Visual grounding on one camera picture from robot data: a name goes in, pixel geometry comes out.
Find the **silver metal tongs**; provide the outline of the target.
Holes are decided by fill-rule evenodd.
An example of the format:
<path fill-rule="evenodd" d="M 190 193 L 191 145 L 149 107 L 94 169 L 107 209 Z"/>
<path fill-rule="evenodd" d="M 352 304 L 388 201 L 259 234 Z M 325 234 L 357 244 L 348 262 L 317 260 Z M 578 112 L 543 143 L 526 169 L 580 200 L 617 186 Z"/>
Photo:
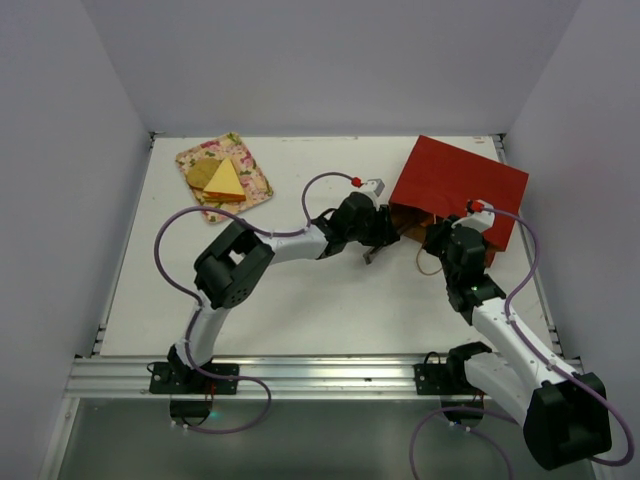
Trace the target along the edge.
<path fill-rule="evenodd" d="M 397 243 L 400 240 L 399 236 L 396 236 L 390 240 L 385 240 L 383 243 L 376 245 L 376 246 L 371 246 L 368 250 L 366 250 L 362 257 L 364 259 L 364 262 L 366 265 L 371 265 L 373 263 L 373 261 L 375 260 L 375 258 L 379 255 L 379 253 L 384 250 L 387 247 L 390 247 L 391 245 Z"/>

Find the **red paper bag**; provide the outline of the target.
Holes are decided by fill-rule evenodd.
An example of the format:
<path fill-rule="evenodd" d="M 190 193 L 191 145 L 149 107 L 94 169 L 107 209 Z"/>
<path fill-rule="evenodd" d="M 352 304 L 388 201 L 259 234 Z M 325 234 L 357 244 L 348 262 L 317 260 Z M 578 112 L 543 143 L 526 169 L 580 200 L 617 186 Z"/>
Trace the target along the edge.
<path fill-rule="evenodd" d="M 436 219 L 466 215 L 470 200 L 519 212 L 529 174 L 426 136 L 419 136 L 389 199 L 395 227 L 422 242 Z"/>

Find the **orange fake sandwich bread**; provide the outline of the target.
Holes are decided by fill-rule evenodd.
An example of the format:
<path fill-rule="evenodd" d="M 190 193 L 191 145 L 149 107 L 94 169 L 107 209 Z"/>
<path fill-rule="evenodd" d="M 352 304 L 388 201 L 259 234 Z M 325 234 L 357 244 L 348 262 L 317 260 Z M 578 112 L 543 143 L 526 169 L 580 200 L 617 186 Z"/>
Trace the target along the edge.
<path fill-rule="evenodd" d="M 203 189 L 206 200 L 219 202 L 242 202 L 246 200 L 244 188 L 233 162 L 225 159 Z"/>

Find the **round yellow fake bread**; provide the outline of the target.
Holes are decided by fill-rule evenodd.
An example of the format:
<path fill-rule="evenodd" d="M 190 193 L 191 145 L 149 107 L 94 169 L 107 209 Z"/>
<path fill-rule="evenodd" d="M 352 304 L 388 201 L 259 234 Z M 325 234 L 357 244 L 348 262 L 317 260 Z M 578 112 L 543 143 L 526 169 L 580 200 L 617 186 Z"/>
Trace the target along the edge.
<path fill-rule="evenodd" d="M 203 158 L 194 163 L 186 175 L 187 184 L 194 189 L 203 190 L 216 171 L 220 161 L 214 158 Z"/>

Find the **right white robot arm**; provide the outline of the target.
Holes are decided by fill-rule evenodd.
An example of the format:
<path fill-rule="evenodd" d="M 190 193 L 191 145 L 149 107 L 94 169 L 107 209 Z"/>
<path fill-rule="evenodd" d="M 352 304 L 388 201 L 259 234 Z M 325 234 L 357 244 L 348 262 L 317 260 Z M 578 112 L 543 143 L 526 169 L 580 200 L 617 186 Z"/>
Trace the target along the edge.
<path fill-rule="evenodd" d="M 521 427 L 529 452 L 546 470 L 605 453 L 612 438 L 603 382 L 578 373 L 520 324 L 485 272 L 483 233 L 494 219 L 487 211 L 452 215 L 425 229 L 424 249 L 441 262 L 450 305 L 490 342 L 450 350 L 447 384 L 492 397 Z"/>

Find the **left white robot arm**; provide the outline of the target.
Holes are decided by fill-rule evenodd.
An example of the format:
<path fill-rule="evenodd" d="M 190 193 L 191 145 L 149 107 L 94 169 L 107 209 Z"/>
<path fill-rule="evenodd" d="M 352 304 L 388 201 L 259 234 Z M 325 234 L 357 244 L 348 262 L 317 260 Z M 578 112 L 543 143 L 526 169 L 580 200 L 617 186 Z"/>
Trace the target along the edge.
<path fill-rule="evenodd" d="M 347 244 L 386 247 L 399 241 L 390 207 L 370 193 L 351 193 L 338 208 L 294 232 L 266 232 L 236 219 L 196 258 L 192 316 L 167 355 L 172 379 L 185 392 L 208 379 L 213 347 L 230 311 L 248 299 L 267 268 L 323 260 Z"/>

